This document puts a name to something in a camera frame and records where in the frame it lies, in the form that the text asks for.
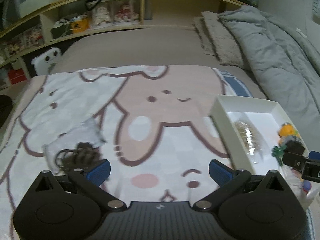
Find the green plastic clip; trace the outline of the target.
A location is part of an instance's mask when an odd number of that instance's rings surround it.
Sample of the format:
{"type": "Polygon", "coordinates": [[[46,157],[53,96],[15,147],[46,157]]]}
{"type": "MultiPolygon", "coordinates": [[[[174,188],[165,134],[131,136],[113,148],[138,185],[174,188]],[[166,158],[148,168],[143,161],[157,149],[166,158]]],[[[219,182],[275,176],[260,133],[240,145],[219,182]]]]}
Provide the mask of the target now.
{"type": "Polygon", "coordinates": [[[284,155],[286,149],[287,149],[286,145],[283,145],[283,146],[280,146],[280,147],[274,146],[272,148],[271,155],[276,158],[279,166],[283,166],[282,158],[283,158],[283,155],[284,155]]]}

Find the yellow toy figure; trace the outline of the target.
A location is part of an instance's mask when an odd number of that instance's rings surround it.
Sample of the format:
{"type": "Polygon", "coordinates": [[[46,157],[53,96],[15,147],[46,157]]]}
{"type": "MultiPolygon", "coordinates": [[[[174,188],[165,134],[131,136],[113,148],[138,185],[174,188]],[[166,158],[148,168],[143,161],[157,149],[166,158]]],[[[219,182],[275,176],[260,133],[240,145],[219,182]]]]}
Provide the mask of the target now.
{"type": "Polygon", "coordinates": [[[280,137],[278,144],[283,148],[284,152],[303,155],[305,151],[304,143],[300,134],[291,123],[286,122],[282,124],[278,135],[280,137]]]}

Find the bag of beige cords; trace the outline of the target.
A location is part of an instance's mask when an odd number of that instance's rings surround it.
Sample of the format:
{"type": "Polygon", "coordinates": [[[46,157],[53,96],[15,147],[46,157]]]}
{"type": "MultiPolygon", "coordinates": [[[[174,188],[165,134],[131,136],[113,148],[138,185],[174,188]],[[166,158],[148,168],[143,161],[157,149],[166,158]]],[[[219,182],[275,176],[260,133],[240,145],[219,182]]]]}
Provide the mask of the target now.
{"type": "Polygon", "coordinates": [[[239,119],[234,122],[234,126],[248,155],[255,155],[261,150],[261,136],[256,127],[249,121],[239,119]]]}

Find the white shallow tray box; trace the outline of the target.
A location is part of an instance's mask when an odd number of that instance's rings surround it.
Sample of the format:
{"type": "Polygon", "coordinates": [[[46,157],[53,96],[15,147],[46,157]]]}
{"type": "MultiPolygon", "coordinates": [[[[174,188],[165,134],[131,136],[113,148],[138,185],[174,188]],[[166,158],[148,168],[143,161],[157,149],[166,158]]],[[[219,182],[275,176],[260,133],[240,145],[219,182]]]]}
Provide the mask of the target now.
{"type": "Polygon", "coordinates": [[[244,168],[256,175],[277,170],[286,178],[297,172],[280,164],[272,155],[288,143],[296,143],[307,155],[302,136],[279,103],[244,96],[219,95],[210,113],[217,131],[235,168],[244,168]]]}

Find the pink cartoon bunny blanket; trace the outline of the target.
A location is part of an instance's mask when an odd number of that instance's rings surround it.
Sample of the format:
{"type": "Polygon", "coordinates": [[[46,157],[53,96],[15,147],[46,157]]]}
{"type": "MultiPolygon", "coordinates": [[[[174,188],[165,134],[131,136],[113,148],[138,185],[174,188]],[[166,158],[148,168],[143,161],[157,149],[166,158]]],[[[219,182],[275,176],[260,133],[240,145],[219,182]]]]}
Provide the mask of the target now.
{"type": "Polygon", "coordinates": [[[193,204],[219,188],[216,159],[235,168],[210,113],[237,96],[220,71],[193,65],[89,68],[35,78],[1,148],[1,239],[316,239],[297,172],[251,172],[213,211],[193,204]],[[100,188],[126,204],[107,211],[68,173],[53,173],[43,146],[93,118],[111,174],[100,188]]]}

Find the blue striped pillow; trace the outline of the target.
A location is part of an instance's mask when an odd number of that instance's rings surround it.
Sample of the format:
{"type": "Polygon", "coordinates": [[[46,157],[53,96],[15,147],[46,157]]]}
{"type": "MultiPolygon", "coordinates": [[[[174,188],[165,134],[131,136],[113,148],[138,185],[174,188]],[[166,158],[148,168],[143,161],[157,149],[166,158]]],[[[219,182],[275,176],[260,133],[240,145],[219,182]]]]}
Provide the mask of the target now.
{"type": "Polygon", "coordinates": [[[244,96],[252,98],[253,95],[247,86],[239,80],[236,76],[229,73],[228,71],[220,71],[221,75],[223,76],[224,80],[228,83],[229,87],[231,87],[237,96],[244,96]]]}

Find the grey quilted duvet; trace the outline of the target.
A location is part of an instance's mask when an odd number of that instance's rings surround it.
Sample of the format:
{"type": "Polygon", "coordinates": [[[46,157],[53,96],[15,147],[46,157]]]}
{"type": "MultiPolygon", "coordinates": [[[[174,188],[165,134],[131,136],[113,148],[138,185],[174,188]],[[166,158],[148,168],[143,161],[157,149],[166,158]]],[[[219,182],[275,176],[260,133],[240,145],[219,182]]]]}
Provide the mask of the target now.
{"type": "Polygon", "coordinates": [[[278,102],[307,148],[319,151],[319,52],[281,20],[244,5],[219,14],[239,43],[259,86],[278,102]]]}

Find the white device with two holes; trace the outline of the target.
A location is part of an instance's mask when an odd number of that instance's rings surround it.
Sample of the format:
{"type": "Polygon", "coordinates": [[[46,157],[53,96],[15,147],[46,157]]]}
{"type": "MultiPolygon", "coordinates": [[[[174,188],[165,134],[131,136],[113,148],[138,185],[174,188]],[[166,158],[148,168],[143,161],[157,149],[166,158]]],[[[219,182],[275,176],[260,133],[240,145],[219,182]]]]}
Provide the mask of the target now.
{"type": "Polygon", "coordinates": [[[53,47],[41,55],[33,58],[31,64],[35,69],[36,75],[48,75],[52,72],[60,59],[61,50],[53,47]]]}

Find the red box on shelf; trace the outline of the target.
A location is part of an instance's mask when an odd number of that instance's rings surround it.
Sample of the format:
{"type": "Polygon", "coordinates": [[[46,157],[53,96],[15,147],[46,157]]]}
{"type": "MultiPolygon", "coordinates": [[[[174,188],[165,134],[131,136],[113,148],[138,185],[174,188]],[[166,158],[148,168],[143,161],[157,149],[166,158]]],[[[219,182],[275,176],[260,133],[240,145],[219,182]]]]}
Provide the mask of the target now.
{"type": "Polygon", "coordinates": [[[27,80],[25,73],[22,68],[18,70],[11,69],[8,72],[8,77],[12,85],[20,83],[22,81],[27,80]]]}

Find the yellow bag on shelf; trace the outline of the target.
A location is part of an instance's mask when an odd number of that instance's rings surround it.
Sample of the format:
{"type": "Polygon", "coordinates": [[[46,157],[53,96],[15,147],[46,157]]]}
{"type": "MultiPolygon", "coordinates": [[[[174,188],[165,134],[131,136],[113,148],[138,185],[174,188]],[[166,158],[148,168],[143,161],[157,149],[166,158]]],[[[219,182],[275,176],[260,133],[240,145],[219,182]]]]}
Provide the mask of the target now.
{"type": "Polygon", "coordinates": [[[71,30],[73,34],[81,33],[89,28],[89,22],[86,17],[75,17],[71,20],[71,30]]]}

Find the wooden headboard shelf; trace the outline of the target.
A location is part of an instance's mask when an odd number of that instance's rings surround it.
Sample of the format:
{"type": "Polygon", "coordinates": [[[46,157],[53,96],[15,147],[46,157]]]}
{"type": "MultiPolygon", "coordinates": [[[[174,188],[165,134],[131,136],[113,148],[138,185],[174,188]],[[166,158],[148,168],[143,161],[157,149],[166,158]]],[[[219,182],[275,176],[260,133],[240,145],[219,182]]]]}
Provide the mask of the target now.
{"type": "Polygon", "coordinates": [[[243,6],[239,0],[135,0],[139,23],[115,25],[113,23],[113,0],[110,0],[112,24],[100,29],[91,29],[73,34],[71,20],[75,17],[89,17],[86,3],[96,0],[60,0],[21,18],[1,31],[1,44],[9,50],[2,68],[22,59],[28,54],[40,53],[47,47],[79,37],[118,30],[144,29],[152,27],[173,27],[191,29],[193,18],[203,11],[224,12],[243,6]]]}

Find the red doll in clear box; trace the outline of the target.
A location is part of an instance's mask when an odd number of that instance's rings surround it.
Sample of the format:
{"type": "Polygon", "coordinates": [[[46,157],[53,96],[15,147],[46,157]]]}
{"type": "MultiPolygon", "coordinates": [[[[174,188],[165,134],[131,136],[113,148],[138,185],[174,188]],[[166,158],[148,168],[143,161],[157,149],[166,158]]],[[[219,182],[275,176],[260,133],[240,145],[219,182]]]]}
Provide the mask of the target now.
{"type": "Polygon", "coordinates": [[[135,9],[135,0],[113,0],[113,23],[132,25],[139,23],[139,13],[135,9]]]}

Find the white box on shelf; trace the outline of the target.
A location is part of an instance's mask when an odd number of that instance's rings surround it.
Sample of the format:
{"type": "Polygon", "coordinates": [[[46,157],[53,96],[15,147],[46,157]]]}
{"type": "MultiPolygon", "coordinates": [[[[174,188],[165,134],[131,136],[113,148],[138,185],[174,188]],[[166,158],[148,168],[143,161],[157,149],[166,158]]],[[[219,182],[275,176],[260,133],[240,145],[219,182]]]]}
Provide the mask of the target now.
{"type": "Polygon", "coordinates": [[[18,6],[20,18],[60,0],[26,0],[18,6]]]}

